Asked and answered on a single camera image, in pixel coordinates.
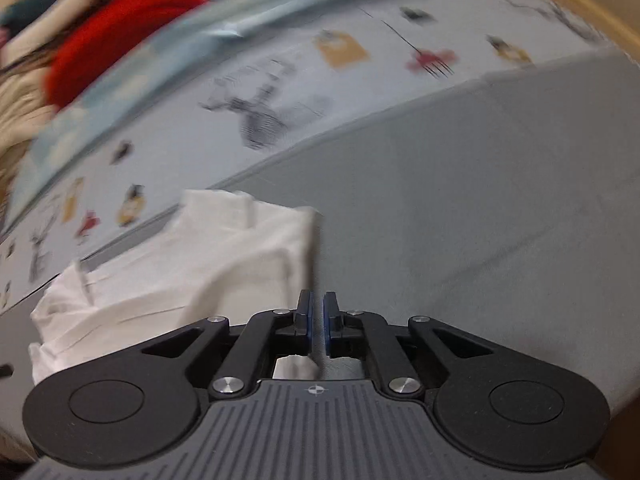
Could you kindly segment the grey printed bed sheet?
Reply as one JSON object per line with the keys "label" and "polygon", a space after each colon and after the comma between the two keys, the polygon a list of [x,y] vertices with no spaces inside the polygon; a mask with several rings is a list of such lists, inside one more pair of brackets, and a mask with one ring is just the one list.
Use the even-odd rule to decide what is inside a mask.
{"label": "grey printed bed sheet", "polygon": [[74,261],[98,299],[199,244],[122,254],[183,192],[314,210],[312,281],[639,392],[639,67],[547,0],[347,3],[207,63],[76,160],[3,244],[1,426],[23,437],[30,320]]}

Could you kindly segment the white small shirt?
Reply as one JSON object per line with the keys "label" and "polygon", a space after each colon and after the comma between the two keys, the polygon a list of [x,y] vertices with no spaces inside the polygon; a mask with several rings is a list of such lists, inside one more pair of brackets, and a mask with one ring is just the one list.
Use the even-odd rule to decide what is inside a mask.
{"label": "white small shirt", "polygon": [[203,318],[233,325],[296,305],[309,285],[317,214],[244,193],[186,191],[159,233],[86,271],[72,262],[30,317],[32,380]]}

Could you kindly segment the red folded cloth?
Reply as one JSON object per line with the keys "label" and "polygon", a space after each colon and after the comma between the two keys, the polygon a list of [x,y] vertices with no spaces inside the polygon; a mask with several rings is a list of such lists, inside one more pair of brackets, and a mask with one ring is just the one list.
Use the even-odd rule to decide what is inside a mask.
{"label": "red folded cloth", "polygon": [[56,51],[44,83],[47,101],[70,105],[107,70],[181,15],[208,0],[112,0],[90,15]]}

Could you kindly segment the cream folded towels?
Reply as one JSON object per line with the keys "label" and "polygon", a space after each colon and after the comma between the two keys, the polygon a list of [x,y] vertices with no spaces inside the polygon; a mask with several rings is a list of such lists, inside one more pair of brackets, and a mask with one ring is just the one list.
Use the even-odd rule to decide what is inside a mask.
{"label": "cream folded towels", "polygon": [[44,91],[49,72],[49,66],[40,66],[1,74],[1,226],[6,221],[18,166],[32,139],[56,113]]}

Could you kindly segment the light blue quilt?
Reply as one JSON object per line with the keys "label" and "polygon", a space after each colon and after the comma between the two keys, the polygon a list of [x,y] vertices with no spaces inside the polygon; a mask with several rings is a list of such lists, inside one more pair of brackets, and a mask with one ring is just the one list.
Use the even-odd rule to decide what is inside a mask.
{"label": "light blue quilt", "polygon": [[296,14],[339,1],[213,0],[156,32],[39,133],[14,182],[9,222],[71,162],[187,74]]}

